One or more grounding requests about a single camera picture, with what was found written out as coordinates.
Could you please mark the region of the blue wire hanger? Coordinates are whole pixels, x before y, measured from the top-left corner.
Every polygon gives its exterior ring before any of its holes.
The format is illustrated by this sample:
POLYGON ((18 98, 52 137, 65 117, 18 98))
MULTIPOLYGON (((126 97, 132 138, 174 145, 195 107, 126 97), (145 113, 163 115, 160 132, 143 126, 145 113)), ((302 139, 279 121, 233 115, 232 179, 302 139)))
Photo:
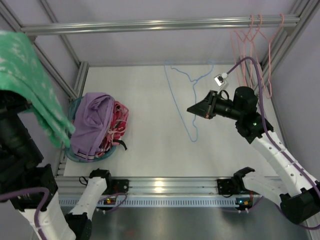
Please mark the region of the blue wire hanger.
POLYGON ((178 66, 169 60, 166 60, 163 65, 164 76, 174 106, 186 135, 192 143, 198 141, 199 128, 196 115, 188 114, 186 109, 197 102, 197 86, 212 76, 214 68, 215 64, 210 60, 200 69, 193 65, 178 66))

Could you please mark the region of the green white patterned trousers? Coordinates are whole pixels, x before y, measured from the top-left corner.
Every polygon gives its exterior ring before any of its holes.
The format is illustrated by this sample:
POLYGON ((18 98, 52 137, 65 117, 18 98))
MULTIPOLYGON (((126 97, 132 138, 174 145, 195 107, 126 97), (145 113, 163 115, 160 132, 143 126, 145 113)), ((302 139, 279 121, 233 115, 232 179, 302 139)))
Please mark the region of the green white patterned trousers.
POLYGON ((64 113, 55 89, 28 37, 21 32, 0 32, 0 89, 32 104, 38 124, 57 147, 70 147, 68 134, 76 128, 64 113))

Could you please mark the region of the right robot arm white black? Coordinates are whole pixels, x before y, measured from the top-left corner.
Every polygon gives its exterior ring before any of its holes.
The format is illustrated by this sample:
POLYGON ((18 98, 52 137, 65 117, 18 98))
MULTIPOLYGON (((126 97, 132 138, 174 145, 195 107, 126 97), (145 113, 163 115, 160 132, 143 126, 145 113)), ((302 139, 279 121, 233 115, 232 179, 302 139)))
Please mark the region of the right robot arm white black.
POLYGON ((228 196, 252 191, 272 201, 290 222, 298 225, 320 212, 320 182, 302 169, 284 147, 273 126, 258 112, 257 103, 254 91, 240 86, 233 99, 210 90, 203 100, 187 108, 187 112, 208 120, 215 116, 234 120, 237 132, 281 179, 281 183, 277 183, 245 167, 229 179, 218 180, 219 194, 228 196))

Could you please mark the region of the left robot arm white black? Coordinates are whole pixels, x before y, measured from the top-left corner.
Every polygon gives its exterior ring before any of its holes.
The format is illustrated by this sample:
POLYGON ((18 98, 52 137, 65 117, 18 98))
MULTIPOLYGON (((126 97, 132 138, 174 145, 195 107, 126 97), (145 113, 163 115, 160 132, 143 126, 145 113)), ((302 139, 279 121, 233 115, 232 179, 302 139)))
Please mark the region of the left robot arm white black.
POLYGON ((15 92, 0 92, 0 201, 10 201, 41 240, 88 240, 111 174, 92 171, 75 207, 63 214, 51 165, 39 166, 43 155, 18 116, 31 105, 15 92))

